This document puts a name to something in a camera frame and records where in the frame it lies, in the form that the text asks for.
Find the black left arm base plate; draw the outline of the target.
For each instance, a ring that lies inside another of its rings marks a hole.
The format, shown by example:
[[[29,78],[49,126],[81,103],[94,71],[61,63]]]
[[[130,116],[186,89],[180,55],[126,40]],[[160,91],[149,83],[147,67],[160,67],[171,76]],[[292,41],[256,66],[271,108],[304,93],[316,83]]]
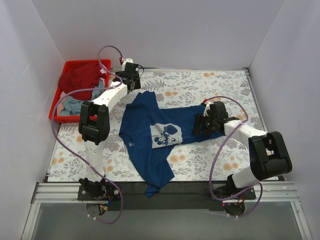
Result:
[[[90,181],[88,178],[80,178],[79,183],[77,195],[79,201],[120,200],[120,191],[104,179],[101,181]]]

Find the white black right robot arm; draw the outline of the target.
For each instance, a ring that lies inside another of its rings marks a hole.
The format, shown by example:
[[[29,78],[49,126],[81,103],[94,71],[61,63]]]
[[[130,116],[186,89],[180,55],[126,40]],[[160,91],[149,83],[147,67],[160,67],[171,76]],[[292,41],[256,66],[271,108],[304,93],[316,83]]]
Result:
[[[258,130],[237,117],[230,117],[221,101],[202,105],[204,112],[195,115],[194,134],[233,138],[249,151],[249,166],[227,177],[226,192],[230,198],[239,198],[250,185],[292,171],[293,165],[280,132]]]

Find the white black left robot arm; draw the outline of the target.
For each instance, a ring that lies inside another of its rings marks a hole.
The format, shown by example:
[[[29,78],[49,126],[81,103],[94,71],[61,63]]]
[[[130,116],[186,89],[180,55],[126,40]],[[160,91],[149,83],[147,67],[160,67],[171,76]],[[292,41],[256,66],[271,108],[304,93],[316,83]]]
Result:
[[[103,149],[110,133],[109,113],[129,92],[141,88],[139,67],[131,58],[126,58],[122,71],[115,73],[122,78],[122,83],[114,80],[111,89],[104,90],[98,98],[85,101],[81,106],[78,130],[84,140],[86,161],[89,163],[86,174],[89,181],[99,182],[105,175]]]

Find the blue Mickey Mouse t-shirt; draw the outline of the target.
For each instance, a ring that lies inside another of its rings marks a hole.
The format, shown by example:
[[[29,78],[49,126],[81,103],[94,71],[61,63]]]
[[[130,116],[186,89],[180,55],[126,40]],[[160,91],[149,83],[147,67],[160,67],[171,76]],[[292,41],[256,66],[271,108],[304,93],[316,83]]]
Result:
[[[202,115],[204,109],[202,105],[161,109],[156,94],[150,91],[138,93],[126,105],[119,136],[135,169],[148,184],[144,193],[148,198],[174,178],[167,161],[174,146],[221,137],[220,133],[193,134],[195,116]]]

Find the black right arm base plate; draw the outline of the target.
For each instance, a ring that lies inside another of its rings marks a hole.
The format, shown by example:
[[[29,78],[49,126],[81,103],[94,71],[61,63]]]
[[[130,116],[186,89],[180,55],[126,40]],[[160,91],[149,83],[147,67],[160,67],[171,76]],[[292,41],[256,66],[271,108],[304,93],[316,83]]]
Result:
[[[243,200],[243,199],[255,200],[257,197],[253,187],[246,190],[242,194],[239,194],[239,192],[244,190],[244,188],[240,188],[240,189],[237,188],[234,190],[227,189],[227,184],[225,181],[213,181],[211,184],[211,189],[215,197],[212,197],[209,188],[206,188],[204,192],[212,200],[225,199],[225,198],[228,198],[229,200]]]

